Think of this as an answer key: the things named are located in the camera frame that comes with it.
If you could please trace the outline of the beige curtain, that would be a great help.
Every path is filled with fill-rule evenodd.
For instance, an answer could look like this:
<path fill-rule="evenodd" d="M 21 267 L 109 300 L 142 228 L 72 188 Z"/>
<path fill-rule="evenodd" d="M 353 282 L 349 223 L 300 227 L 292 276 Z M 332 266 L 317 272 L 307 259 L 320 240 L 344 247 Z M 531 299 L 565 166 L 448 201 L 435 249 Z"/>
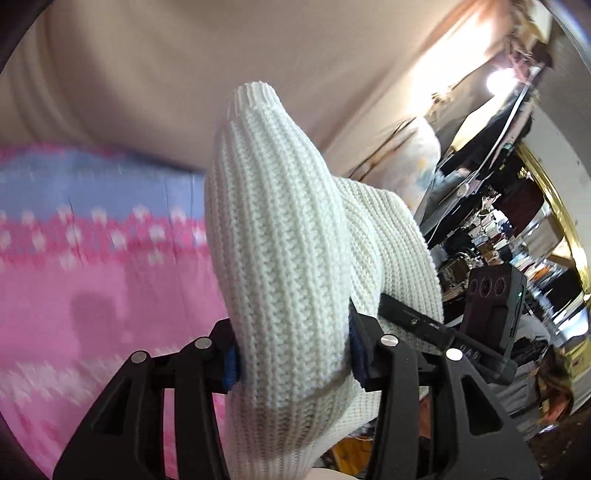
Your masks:
<path fill-rule="evenodd" d="M 491 58 L 508 1 L 55 1 L 1 74 L 1 141 L 204 168 L 221 105 L 269 83 L 335 174 Z"/>

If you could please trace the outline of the cluttered shelf with items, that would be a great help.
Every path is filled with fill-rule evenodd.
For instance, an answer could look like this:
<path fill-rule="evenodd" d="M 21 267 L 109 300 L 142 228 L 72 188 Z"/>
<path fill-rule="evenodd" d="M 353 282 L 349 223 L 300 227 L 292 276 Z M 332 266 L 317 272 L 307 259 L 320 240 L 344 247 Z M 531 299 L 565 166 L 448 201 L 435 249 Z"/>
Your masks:
<path fill-rule="evenodd" d="M 580 248 L 532 142 L 544 122 L 590 119 L 586 1 L 403 1 L 398 16 L 353 24 L 329 46 L 353 87 L 329 139 L 336 173 L 397 191 L 432 246 L 468 243 L 480 207 L 548 258 L 544 238 Z"/>

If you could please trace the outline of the white knitted sweater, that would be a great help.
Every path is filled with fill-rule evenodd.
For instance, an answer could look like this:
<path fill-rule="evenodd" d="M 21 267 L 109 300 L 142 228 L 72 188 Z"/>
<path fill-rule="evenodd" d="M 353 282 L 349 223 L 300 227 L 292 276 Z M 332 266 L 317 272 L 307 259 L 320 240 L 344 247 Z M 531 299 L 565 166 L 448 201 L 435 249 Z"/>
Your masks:
<path fill-rule="evenodd" d="M 436 268 L 393 192 L 335 177 L 269 84 L 239 86 L 205 179 L 206 238 L 238 341 L 225 403 L 235 479 L 303 479 L 322 453 L 376 418 L 353 378 L 349 311 L 389 295 L 436 321 Z"/>

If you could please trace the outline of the pink floral bed sheet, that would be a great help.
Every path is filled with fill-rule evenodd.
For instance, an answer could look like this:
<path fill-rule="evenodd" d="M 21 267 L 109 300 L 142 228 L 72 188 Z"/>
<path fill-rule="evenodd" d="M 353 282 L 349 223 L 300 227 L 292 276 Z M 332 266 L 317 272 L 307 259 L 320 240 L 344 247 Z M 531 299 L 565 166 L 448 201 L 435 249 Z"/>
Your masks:
<path fill-rule="evenodd" d="M 162 355 L 226 315 L 204 174 L 115 151 L 1 151 L 1 412 L 45 473 L 136 350 Z"/>

